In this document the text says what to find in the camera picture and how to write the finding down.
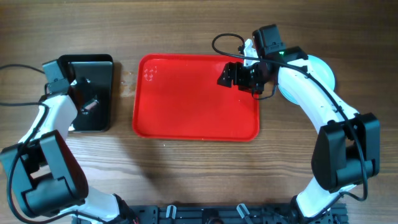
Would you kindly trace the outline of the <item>green pink scrub sponge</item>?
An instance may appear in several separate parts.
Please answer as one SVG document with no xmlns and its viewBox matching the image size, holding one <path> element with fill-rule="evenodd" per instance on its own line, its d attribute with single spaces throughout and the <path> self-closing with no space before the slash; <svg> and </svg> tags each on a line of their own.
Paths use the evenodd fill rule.
<svg viewBox="0 0 398 224">
<path fill-rule="evenodd" d="M 95 98 L 91 99 L 81 107 L 81 113 L 89 114 L 90 111 L 93 110 L 98 105 L 98 103 L 99 101 L 97 99 Z"/>
</svg>

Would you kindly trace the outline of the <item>white plate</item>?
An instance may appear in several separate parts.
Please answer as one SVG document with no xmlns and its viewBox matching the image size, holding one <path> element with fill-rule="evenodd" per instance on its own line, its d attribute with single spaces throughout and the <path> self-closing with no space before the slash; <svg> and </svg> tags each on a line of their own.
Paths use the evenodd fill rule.
<svg viewBox="0 0 398 224">
<path fill-rule="evenodd" d="M 333 71 L 329 67 L 329 65 L 322 59 L 313 55 L 308 55 L 308 59 L 318 76 L 327 84 L 329 88 L 334 90 L 336 86 L 336 80 Z M 278 85 L 278 88 L 283 97 L 285 97 L 291 103 L 298 105 L 298 102 L 286 89 L 284 89 L 281 85 Z"/>
</svg>

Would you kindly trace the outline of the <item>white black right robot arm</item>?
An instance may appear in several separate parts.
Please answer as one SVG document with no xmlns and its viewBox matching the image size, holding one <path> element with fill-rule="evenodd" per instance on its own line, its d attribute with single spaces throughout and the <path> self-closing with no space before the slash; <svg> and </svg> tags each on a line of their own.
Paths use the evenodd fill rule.
<svg viewBox="0 0 398 224">
<path fill-rule="evenodd" d="M 273 80 L 290 94 L 318 134 L 312 155 L 313 178 L 290 203 L 289 223 L 309 223 L 324 216 L 344 196 L 368 198 L 368 180 L 380 169 L 380 123 L 345 103 L 319 76 L 311 56 L 300 47 L 261 55 L 252 47 L 227 63 L 217 83 L 236 85 L 258 100 Z"/>
</svg>

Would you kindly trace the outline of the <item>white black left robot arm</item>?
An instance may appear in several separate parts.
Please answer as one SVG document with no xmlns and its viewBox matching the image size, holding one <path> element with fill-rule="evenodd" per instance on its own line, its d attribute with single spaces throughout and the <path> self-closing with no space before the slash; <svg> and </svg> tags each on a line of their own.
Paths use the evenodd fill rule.
<svg viewBox="0 0 398 224">
<path fill-rule="evenodd" d="M 89 187 L 65 140 L 78 113 L 98 101 L 86 79 L 54 80 L 36 102 L 39 113 L 29 132 L 1 152 L 7 174 L 7 202 L 23 223 L 51 223 L 65 216 L 90 223 L 135 223 L 136 216 L 116 194 Z"/>
</svg>

